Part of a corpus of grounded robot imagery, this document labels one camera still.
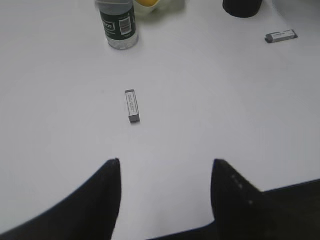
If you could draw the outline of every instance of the white surface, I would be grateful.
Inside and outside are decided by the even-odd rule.
[[[221,2],[138,20],[139,43],[117,51],[91,0],[0,1],[0,232],[114,157],[115,240],[210,223],[215,158],[261,190],[320,177],[319,4],[266,0],[238,19]],[[299,38],[264,40],[289,29]],[[140,124],[129,123],[129,89]]]

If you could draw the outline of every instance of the barcode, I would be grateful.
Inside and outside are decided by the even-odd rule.
[[[132,27],[131,27],[130,16],[124,20],[120,20],[119,25],[120,25],[121,35],[126,35],[131,33]]]

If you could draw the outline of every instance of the gray eraser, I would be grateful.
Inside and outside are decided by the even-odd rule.
[[[265,41],[268,44],[273,44],[273,43],[282,42],[290,39],[296,39],[297,37],[298,35],[295,33],[294,30],[278,31],[278,32],[267,34],[265,36]]]
[[[135,90],[125,91],[126,103],[129,110],[130,123],[139,122],[140,114]]]

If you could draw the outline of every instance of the green label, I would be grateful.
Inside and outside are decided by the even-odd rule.
[[[136,33],[136,18],[134,7],[122,15],[107,15],[100,12],[105,34],[113,40],[126,40]]]

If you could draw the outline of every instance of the white table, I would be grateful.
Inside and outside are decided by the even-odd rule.
[[[0,232],[122,164],[115,240],[213,220],[215,158],[261,190],[320,177],[319,1],[265,0],[249,19],[222,1],[139,20],[111,49],[92,0],[0,1]],[[298,39],[267,44],[295,29]],[[130,125],[125,90],[141,123]]]

